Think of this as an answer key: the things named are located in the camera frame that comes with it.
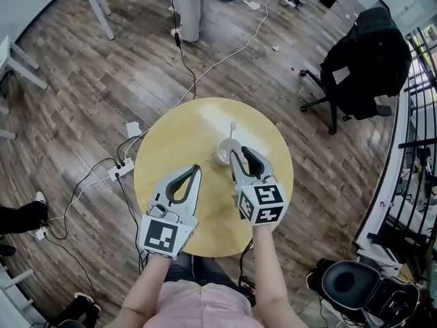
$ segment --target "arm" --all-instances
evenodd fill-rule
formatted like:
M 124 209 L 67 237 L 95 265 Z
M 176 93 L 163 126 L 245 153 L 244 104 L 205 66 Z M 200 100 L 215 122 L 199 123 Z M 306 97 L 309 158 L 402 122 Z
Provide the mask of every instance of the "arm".
M 267 328 L 307 328 L 288 302 L 269 225 L 253 227 L 257 309 Z
M 107 328 L 141 328 L 155 315 L 159 292 L 170 266 L 170 259 L 149 255 L 139 279 L 124 299 L 122 309 Z

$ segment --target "black office chair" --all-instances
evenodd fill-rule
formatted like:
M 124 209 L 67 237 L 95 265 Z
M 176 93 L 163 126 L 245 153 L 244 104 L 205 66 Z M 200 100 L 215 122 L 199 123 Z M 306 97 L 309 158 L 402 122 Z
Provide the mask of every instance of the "black office chair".
M 377 105 L 375 97 L 396 96 L 404 86 L 411 65 L 410 49 L 390 12 L 372 8 L 362 12 L 348 34 L 328 52 L 320 72 L 320 79 L 309 70 L 309 75 L 323 90 L 325 97 L 303 105 L 309 107 L 329 102 L 332 126 L 329 133 L 337 132 L 337 107 L 345 115 L 343 120 L 367 119 L 375 115 L 392 115 L 389 106 Z M 339 84 L 333 72 L 348 67 L 349 75 Z

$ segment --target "forearm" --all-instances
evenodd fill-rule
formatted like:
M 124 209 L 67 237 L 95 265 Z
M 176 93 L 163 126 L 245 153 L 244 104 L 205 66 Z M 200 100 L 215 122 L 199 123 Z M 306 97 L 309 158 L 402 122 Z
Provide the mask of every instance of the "forearm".
M 147 266 L 124 299 L 123 308 L 135 311 L 147 319 L 151 318 L 155 314 L 170 262 L 170 259 L 149 255 Z
M 262 305 L 279 299 L 288 301 L 287 286 L 279 266 L 269 225 L 253 228 L 253 249 L 257 303 Z

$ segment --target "round wooden table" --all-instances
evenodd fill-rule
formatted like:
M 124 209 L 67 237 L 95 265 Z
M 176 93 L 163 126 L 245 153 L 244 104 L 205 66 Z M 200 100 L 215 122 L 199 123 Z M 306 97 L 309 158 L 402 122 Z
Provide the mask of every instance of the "round wooden table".
M 225 98 L 186 102 L 151 127 L 138 151 L 135 193 L 143 213 L 161 178 L 181 167 L 200 165 L 202 177 L 195 212 L 199 225 L 184 248 L 192 255 L 218 258 L 238 254 L 252 237 L 252 227 L 246 219 L 241 220 L 232 197 L 236 192 L 231 168 L 220 166 L 214 159 L 218 144 L 229 137 L 232 121 L 237 124 L 232 137 L 272 163 L 289 203 L 293 165 L 288 147 L 273 123 L 244 103 Z

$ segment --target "jeans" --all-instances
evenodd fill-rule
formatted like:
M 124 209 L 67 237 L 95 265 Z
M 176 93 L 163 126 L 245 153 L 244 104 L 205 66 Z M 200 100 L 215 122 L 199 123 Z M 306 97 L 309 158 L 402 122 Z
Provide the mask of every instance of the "jeans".
M 172 261 L 164 282 L 176 282 L 180 279 L 205 286 L 208 283 L 221 284 L 244 295 L 240 288 L 232 282 L 228 275 L 213 258 L 202 258 L 181 253 L 176 261 Z
M 85 319 L 82 323 L 77 322 L 83 314 L 86 314 Z M 98 308 L 85 297 L 79 296 L 74 298 L 72 303 L 51 322 L 51 325 L 65 328 L 94 328 L 98 318 Z

